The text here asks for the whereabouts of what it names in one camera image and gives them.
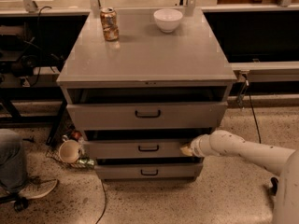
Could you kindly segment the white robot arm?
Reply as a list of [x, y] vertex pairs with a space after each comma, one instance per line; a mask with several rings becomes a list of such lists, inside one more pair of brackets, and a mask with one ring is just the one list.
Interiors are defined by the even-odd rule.
[[279, 177], [272, 224], [299, 224], [299, 150], [254, 143], [224, 130], [180, 148], [186, 156], [240, 157]]

